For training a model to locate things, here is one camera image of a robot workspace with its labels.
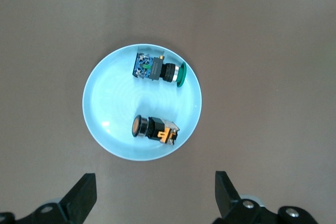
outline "plate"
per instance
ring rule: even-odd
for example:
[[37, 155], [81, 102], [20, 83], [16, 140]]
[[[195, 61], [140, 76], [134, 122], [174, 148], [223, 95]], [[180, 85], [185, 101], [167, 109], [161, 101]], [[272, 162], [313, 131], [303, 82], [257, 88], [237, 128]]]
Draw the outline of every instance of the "plate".
[[[115, 156], [149, 161], [180, 148], [195, 130], [202, 108], [199, 82], [186, 63], [183, 85], [136, 78], [132, 75], [138, 52], [151, 57], [163, 55], [164, 63], [185, 62], [173, 51], [150, 44], [120, 48], [102, 59], [90, 74], [83, 92], [85, 123], [94, 139]], [[138, 115], [174, 122], [179, 128], [174, 145], [147, 137], [133, 137], [132, 124]]]

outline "gray tabletop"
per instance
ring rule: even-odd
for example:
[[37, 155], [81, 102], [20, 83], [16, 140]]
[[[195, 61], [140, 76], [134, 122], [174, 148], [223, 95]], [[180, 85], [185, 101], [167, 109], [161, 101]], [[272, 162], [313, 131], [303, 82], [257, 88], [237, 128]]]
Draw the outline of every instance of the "gray tabletop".
[[[181, 55], [202, 114], [176, 152], [133, 162], [82, 116], [95, 65], [126, 45]], [[333, 223], [336, 0], [0, 0], [0, 211], [21, 218], [96, 173], [85, 223], [212, 223], [216, 170], [271, 211]]]

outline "electronic component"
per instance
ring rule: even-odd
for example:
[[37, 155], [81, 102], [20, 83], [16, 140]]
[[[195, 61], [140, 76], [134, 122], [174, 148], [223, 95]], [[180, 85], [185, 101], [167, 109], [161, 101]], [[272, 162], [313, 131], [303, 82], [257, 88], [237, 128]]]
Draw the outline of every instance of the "electronic component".
[[172, 63], [163, 63], [164, 56], [150, 57], [149, 54], [138, 52], [136, 55], [133, 75], [137, 78], [158, 80], [160, 77], [167, 82], [176, 82], [178, 87], [184, 83], [186, 64], [177, 66]]
[[148, 117], [147, 119], [141, 115], [135, 117], [132, 126], [132, 134], [134, 137], [146, 136], [149, 139], [172, 145], [177, 138], [177, 132], [179, 130], [180, 129], [173, 122], [152, 117]]

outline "silver bolt head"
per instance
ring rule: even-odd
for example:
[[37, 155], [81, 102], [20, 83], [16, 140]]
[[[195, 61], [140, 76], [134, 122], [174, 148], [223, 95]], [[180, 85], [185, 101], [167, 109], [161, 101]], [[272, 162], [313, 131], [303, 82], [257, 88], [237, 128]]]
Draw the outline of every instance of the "silver bolt head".
[[244, 207], [249, 208], [249, 209], [254, 208], [253, 203], [249, 200], [244, 200], [243, 205]]
[[299, 213], [295, 209], [292, 209], [292, 208], [287, 208], [286, 213], [293, 218], [299, 217]]

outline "blue plate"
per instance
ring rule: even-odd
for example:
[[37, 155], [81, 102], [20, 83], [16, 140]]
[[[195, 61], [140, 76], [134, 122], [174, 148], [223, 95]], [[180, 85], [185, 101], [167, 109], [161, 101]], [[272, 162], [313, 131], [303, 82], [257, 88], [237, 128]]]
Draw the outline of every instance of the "blue plate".
[[[137, 52], [165, 57], [164, 63], [181, 65], [179, 55], [161, 46], [137, 44], [107, 55], [94, 68], [84, 88], [83, 114], [94, 139], [110, 153], [133, 161], [169, 155], [191, 136], [201, 114], [201, 89], [194, 71], [187, 66], [182, 87], [176, 83], [140, 79], [132, 75]], [[179, 128], [175, 145], [147, 137], [133, 137], [138, 115], [174, 122]]]

